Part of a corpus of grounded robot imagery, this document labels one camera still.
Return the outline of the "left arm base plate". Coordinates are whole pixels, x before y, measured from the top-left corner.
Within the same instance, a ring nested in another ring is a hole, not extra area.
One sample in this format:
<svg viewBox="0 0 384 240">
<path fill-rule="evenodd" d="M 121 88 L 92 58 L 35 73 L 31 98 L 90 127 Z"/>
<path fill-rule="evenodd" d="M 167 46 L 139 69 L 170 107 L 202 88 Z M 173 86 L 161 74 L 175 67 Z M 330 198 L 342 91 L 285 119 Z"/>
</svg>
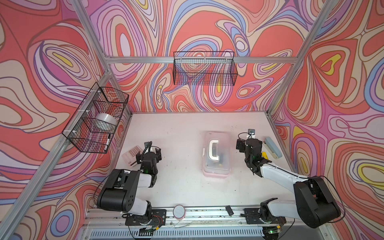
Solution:
<svg viewBox="0 0 384 240">
<path fill-rule="evenodd" d="M 155 226 L 161 227 L 166 223 L 166 209 L 152 209 L 151 212 L 146 212 L 143 216 L 123 214 L 126 226 Z"/>
</svg>

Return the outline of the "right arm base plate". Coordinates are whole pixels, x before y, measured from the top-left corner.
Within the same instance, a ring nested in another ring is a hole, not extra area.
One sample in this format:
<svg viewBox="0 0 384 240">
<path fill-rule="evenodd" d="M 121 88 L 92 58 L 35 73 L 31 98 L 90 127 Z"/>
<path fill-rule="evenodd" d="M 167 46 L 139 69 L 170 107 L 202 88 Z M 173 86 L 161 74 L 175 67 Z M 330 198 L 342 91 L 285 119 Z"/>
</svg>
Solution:
<svg viewBox="0 0 384 240">
<path fill-rule="evenodd" d="M 246 219 L 248 225 L 285 225 L 287 223 L 285 217 L 275 217 L 265 208 L 245 208 L 240 216 Z"/>
</svg>

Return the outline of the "pink plastic tool box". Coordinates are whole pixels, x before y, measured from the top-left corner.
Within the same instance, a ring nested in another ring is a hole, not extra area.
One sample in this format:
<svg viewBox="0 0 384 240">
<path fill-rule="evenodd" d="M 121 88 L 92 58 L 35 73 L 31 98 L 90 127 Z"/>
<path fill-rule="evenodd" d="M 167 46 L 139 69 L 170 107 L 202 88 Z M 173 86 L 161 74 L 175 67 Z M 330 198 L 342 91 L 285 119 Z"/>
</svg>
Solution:
<svg viewBox="0 0 384 240">
<path fill-rule="evenodd" d="M 227 133 L 207 132 L 203 148 L 203 174 L 225 179 L 231 173 L 230 136 Z"/>
</svg>

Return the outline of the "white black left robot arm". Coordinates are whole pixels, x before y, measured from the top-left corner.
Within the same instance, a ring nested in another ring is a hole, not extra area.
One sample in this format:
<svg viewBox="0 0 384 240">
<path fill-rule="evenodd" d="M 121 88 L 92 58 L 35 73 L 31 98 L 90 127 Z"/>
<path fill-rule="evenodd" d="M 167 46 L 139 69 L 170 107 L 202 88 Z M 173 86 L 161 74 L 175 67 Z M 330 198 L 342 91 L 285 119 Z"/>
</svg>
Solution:
<svg viewBox="0 0 384 240">
<path fill-rule="evenodd" d="M 123 212 L 135 217 L 152 216 L 149 201 L 136 196 L 139 188 L 152 188 L 157 181 L 157 163 L 162 160 L 161 149 L 146 142 L 141 153 L 136 154 L 137 171 L 114 169 L 107 177 L 96 205 L 105 211 Z"/>
</svg>

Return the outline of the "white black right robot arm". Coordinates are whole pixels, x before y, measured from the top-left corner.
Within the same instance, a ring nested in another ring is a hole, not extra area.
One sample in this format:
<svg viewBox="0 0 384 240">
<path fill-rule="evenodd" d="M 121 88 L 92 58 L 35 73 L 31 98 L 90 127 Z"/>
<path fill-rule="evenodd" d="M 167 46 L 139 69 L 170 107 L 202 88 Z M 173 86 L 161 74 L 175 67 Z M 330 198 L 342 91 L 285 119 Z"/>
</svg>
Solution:
<svg viewBox="0 0 384 240">
<path fill-rule="evenodd" d="M 263 142 L 238 138 L 236 149 L 245 154 L 246 166 L 254 175 L 277 183 L 294 194 L 293 201 L 270 198 L 260 203 L 257 216 L 266 224 L 278 218 L 302 220 L 308 227 L 317 228 L 333 223 L 342 215 L 323 177 L 306 177 L 278 167 L 263 156 Z"/>
</svg>

